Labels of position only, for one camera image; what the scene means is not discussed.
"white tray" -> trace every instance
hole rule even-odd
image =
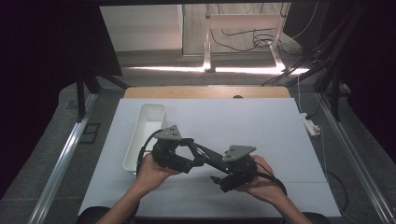
[[[136,125],[134,126],[134,133],[124,159],[123,168],[126,171],[132,175],[136,175],[137,157],[139,155],[140,148],[146,143],[152,133],[163,129],[165,126],[166,120],[164,105],[144,104],[140,107]],[[152,150],[155,142],[156,139],[152,138],[149,141],[146,150]]]

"person's right hand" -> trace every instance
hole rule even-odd
[[[273,169],[263,157],[252,156],[252,159],[258,163],[258,172],[267,175],[274,175]],[[279,197],[285,196],[282,189],[276,183],[259,176],[256,176],[250,183],[247,183],[246,185],[243,185],[236,190],[244,191],[261,201],[271,204],[275,203]]]
[[[147,194],[158,188],[169,176],[178,174],[180,172],[159,166],[152,154],[149,153],[143,158],[134,186]]]

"wire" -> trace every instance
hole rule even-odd
[[[318,104],[318,107],[317,107],[317,110],[315,111],[314,114],[307,115],[307,116],[305,117],[306,119],[312,119],[314,116],[316,116],[316,115],[318,114],[318,112],[319,112],[319,110],[320,110],[321,103],[322,103],[322,101],[323,101],[323,98],[324,98],[324,95],[323,95],[323,92],[322,92],[322,93],[321,93],[320,100],[319,100],[319,104]]]
[[[287,69],[282,75],[276,77],[276,80],[273,81],[273,86],[283,77],[287,77],[290,75],[293,71],[295,71],[297,68],[299,68],[302,64],[304,64],[305,61],[310,59],[311,57],[314,57],[314,61],[320,61],[320,57],[327,52],[328,49],[330,49],[331,43],[335,37],[335,35],[338,33],[338,31],[344,26],[344,24],[351,18],[351,13],[348,13],[344,16],[343,20],[338,23],[338,25],[334,28],[334,30],[328,35],[328,37],[319,45],[317,45],[314,49],[310,50],[307,52],[298,62],[296,62],[293,66]]]
[[[228,48],[228,49],[236,50],[236,51],[246,52],[246,51],[251,51],[251,50],[257,49],[257,48],[269,47],[269,46],[272,44],[272,39],[268,39],[269,41],[271,41],[271,44],[268,44],[268,43],[267,43],[267,45],[265,45],[265,46],[259,46],[258,43],[254,41],[254,39],[255,39],[254,32],[255,32],[255,31],[251,31],[251,32],[253,32],[253,48],[250,48],[250,49],[236,49],[236,48],[233,48],[233,47],[231,47],[231,46],[228,46],[228,45],[225,45],[225,44],[221,44],[220,42],[218,42],[218,41],[215,39],[215,37],[213,36],[212,30],[210,30],[210,34],[212,35],[213,41],[214,41],[216,44],[221,45],[221,46],[223,46],[223,47],[225,47],[225,48]]]
[[[268,173],[268,175],[270,175],[271,177],[275,178],[275,176],[274,176],[273,174],[271,174],[271,172],[269,172],[267,169],[265,169],[265,167],[264,167],[263,165],[259,164],[259,163],[256,162],[256,161],[255,161],[254,163],[260,165],[260,167],[261,167],[262,169],[264,169],[264,170]]]
[[[282,189],[282,191],[283,191],[283,193],[285,194],[285,195],[288,195],[288,191],[286,190],[286,187],[285,187],[285,185],[282,183],[282,181],[280,181],[278,178],[276,178],[274,175],[272,175],[271,173],[269,173],[268,172],[268,174],[265,174],[265,173],[261,173],[261,172],[255,172],[255,175],[256,176],[259,176],[259,177],[263,177],[263,178],[265,178],[265,179],[268,179],[268,180],[270,180],[270,181],[272,181],[272,182],[274,182],[274,183],[276,183],[277,184],[277,186],[278,187],[280,187],[281,189]]]
[[[299,110],[300,110],[300,114],[301,114],[301,112],[302,112],[302,109],[301,109],[301,97],[300,97],[300,75],[298,75],[297,76],[297,90],[298,90],[298,107],[299,107]]]
[[[154,137],[154,135],[155,135],[156,133],[160,133],[161,131],[163,131],[163,129],[157,130],[157,131],[155,131],[154,133],[152,133],[152,134],[148,137],[148,139],[146,140],[145,145],[143,145],[143,146],[140,148],[139,155],[137,156],[137,165],[136,165],[136,174],[137,174],[137,175],[139,174],[140,166],[142,165],[142,161],[143,161],[143,155],[144,155],[145,152],[146,152],[146,147],[148,146],[149,141]]]
[[[272,7],[272,9],[274,10],[274,12],[276,13],[276,10],[275,10],[275,8],[274,8],[274,4],[273,3],[270,3],[271,4],[271,7]]]
[[[283,5],[285,5],[285,3],[282,3],[282,7],[280,8],[280,13],[282,13]]]
[[[247,14],[251,11],[252,8],[253,8],[253,10],[254,10],[253,4],[250,4],[250,10],[247,12]],[[219,14],[220,14],[220,11],[221,11],[222,14],[224,14],[224,10],[223,10],[223,8],[222,8],[222,5],[221,5],[221,4],[218,4],[218,13],[219,13]],[[241,34],[246,34],[246,33],[253,33],[253,37],[252,37],[253,48],[251,48],[251,49],[236,49],[236,48],[231,47],[231,46],[229,46],[229,45],[222,44],[222,43],[218,42],[218,41],[215,39],[212,30],[210,30],[210,34],[212,35],[213,41],[214,41],[216,44],[218,44],[218,45],[221,45],[221,46],[223,46],[223,47],[225,47],[225,48],[233,49],[233,50],[236,50],[236,51],[247,52],[247,51],[251,51],[251,50],[254,50],[254,49],[267,48],[267,47],[269,47],[269,46],[273,43],[273,41],[274,41],[274,40],[273,40],[274,36],[273,36],[273,35],[267,35],[267,34],[258,34],[258,35],[256,35],[256,32],[258,32],[258,31],[268,31],[268,30],[274,30],[274,29],[275,29],[275,28],[272,28],[272,29],[258,29],[258,30],[257,30],[257,29],[254,29],[254,30],[243,31],[243,32],[237,32],[237,33],[232,33],[232,34],[227,34],[227,33],[225,33],[225,32],[223,31],[223,29],[221,29],[221,32],[222,32],[224,35],[227,35],[227,36],[231,36],[231,35],[241,35]],[[262,36],[269,36],[269,37],[271,37],[271,38],[261,38]]]
[[[297,34],[297,35],[295,35],[294,37],[292,37],[290,40],[283,42],[283,44],[284,44],[284,43],[287,43],[287,42],[289,42],[289,41],[291,41],[292,39],[296,38],[297,36],[299,36],[299,35],[301,35],[303,32],[305,32],[305,30],[309,27],[309,25],[311,24],[312,20],[314,19],[314,16],[315,16],[315,14],[316,14],[316,12],[317,12],[317,8],[318,8],[318,2],[315,4],[314,13],[312,13],[311,19],[309,20],[309,22],[308,22],[308,24],[305,26],[305,28],[304,28],[299,34]]]
[[[278,78],[278,77],[271,77],[270,79],[268,79],[265,82],[263,82],[260,86],[265,86],[266,84],[270,83],[272,80],[274,80],[276,78]]]
[[[343,191],[344,191],[344,193],[345,193],[345,204],[344,204],[344,206],[341,206],[340,203],[337,203],[338,210],[339,210],[339,211],[344,215],[344,217],[346,217],[349,221],[351,221],[351,222],[357,224],[357,222],[354,221],[352,218],[350,218],[350,217],[346,214],[346,212],[345,212],[345,211],[347,210],[347,206],[349,205],[349,196],[348,196],[348,193],[347,193],[347,187],[345,186],[344,182],[343,182],[337,175],[335,175],[334,173],[332,173],[332,172],[330,172],[329,170],[327,170],[326,157],[325,157],[325,148],[324,148],[324,130],[323,130],[323,128],[322,128],[320,125],[319,125],[319,127],[320,127],[320,129],[321,129],[321,135],[322,135],[321,144],[322,144],[323,165],[324,165],[324,169],[322,169],[322,170],[323,170],[323,173],[325,174],[325,177],[326,177],[327,182],[328,182],[329,184],[330,184],[329,175],[331,175],[332,177],[334,177],[334,178],[338,181],[338,183],[340,183],[341,188],[343,189]]]

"white table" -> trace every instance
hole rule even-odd
[[[102,154],[80,208],[111,207],[133,183],[123,170],[140,106],[166,106],[167,126],[217,151],[230,145],[253,146],[264,156],[303,212],[340,217],[329,185],[294,99],[121,99]],[[177,154],[187,148],[177,149]],[[138,217],[280,217],[270,204],[246,193],[224,193],[210,176],[224,177],[205,165],[189,174],[172,176],[140,203]]]

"black cable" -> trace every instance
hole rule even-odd
[[[228,46],[228,45],[219,43],[219,42],[215,39],[215,37],[213,36],[212,30],[210,30],[210,34],[212,35],[213,41],[215,41],[216,44],[221,45],[221,46],[223,46],[223,47],[225,47],[225,48],[229,48],[229,49],[233,49],[233,50],[241,51],[241,52],[251,51],[251,50],[253,50],[253,49],[256,48],[256,47],[253,47],[253,48],[251,48],[251,49],[236,49],[236,48],[233,48],[233,47],[231,47],[231,46]]]
[[[282,7],[280,8],[280,13],[282,13],[282,10],[283,10],[283,5],[284,5],[285,3],[282,3]]]
[[[272,80],[274,80],[276,78],[278,78],[278,77],[271,77],[270,79],[268,79],[265,82],[263,82],[260,86],[265,86],[266,84],[270,83]]]
[[[351,13],[346,14],[345,17],[343,18],[343,20],[340,23],[338,23],[338,25],[335,27],[335,29],[328,35],[328,37],[322,43],[317,45],[314,49],[310,50],[301,60],[299,60],[297,63],[295,63],[293,66],[291,66],[288,71],[286,71],[285,73],[280,75],[278,77],[278,79],[273,82],[273,85],[275,85],[282,77],[287,77],[288,75],[290,75],[292,73],[292,71],[294,71],[295,69],[300,67],[311,56],[314,56],[315,57],[314,61],[316,61],[321,55],[325,54],[327,52],[327,50],[331,48],[331,43],[332,43],[335,35],[344,26],[344,24],[350,19],[350,17],[351,17]]]
[[[285,185],[282,183],[282,181],[280,181],[276,177],[274,177],[272,175],[263,174],[263,173],[260,173],[260,172],[256,172],[256,176],[263,177],[265,179],[271,180],[272,182],[276,183],[282,189],[282,191],[283,191],[283,193],[285,195],[288,195],[288,192],[286,191]]]
[[[271,174],[271,172],[269,172],[267,169],[265,169],[265,167],[264,167],[263,165],[259,164],[259,163],[256,162],[256,161],[255,161],[254,163],[260,165],[260,167],[261,167],[262,169],[264,169],[269,175],[271,175],[272,177],[275,177],[273,174]]]
[[[340,206],[340,210],[342,211],[342,212],[345,212],[346,210],[347,210],[347,207],[348,207],[348,205],[349,205],[349,195],[348,195],[348,193],[347,193],[347,187],[344,185],[344,182],[337,176],[337,175],[335,175],[334,173],[332,173],[332,172],[330,172],[330,171],[328,171],[328,170],[325,170],[325,169],[322,169],[323,170],[323,172],[325,172],[326,174],[329,174],[329,175],[331,175],[332,177],[334,177],[337,181],[338,181],[338,183],[340,183],[340,185],[341,185],[341,188],[343,189],[343,191],[345,192],[345,194],[346,194],[346,196],[345,196],[345,204],[344,204],[344,206]]]
[[[160,132],[162,132],[162,131],[163,131],[163,130],[160,129],[160,130],[155,131],[154,133],[152,133],[152,134],[149,136],[148,140],[146,140],[145,145],[143,145],[143,146],[140,148],[139,155],[137,156],[136,175],[139,174],[140,166],[142,165],[142,161],[143,161],[143,155],[145,154],[146,147],[148,146],[149,141],[151,140],[151,138],[154,137],[155,134],[160,133]]]
[[[321,102],[323,101],[323,97],[324,97],[323,92],[321,93],[321,95],[322,95],[322,96],[320,97],[317,110],[315,111],[314,114],[307,115],[307,116],[305,117],[306,119],[310,120],[310,119],[312,119],[314,116],[316,116],[316,115],[318,114],[318,112],[319,112],[319,110],[320,110]]]
[[[224,14],[224,10],[223,10],[221,4],[218,4],[218,13],[219,13],[219,14],[220,14],[220,10],[221,10],[221,13]],[[263,35],[265,35],[265,34],[255,35],[256,31],[267,31],[267,30],[274,30],[274,29],[259,29],[259,30],[254,29],[254,30],[243,31],[243,32],[238,32],[238,33],[232,33],[232,34],[227,34],[227,33],[225,33],[225,32],[223,31],[223,29],[221,29],[221,32],[222,32],[224,35],[227,35],[227,36],[231,36],[231,35],[241,35],[241,34],[251,33],[251,32],[252,32],[252,33],[253,33],[253,39],[252,39],[253,48],[251,48],[251,49],[236,49],[236,48],[233,48],[233,47],[231,47],[231,46],[228,46],[228,45],[225,45],[225,44],[221,44],[221,43],[219,43],[219,42],[215,39],[215,37],[213,36],[212,30],[210,30],[210,33],[211,33],[212,38],[213,38],[213,41],[214,41],[215,43],[217,43],[217,44],[219,44],[219,45],[221,45],[221,46],[223,46],[223,47],[225,47],[225,48],[228,48],[228,49],[233,49],[233,50],[236,50],[236,51],[246,52],[246,51],[251,51],[251,50],[257,49],[257,48],[267,48],[267,47],[269,47],[269,46],[272,44],[273,39],[268,39],[268,38],[261,39],[261,38],[259,38],[259,36],[263,36]]]

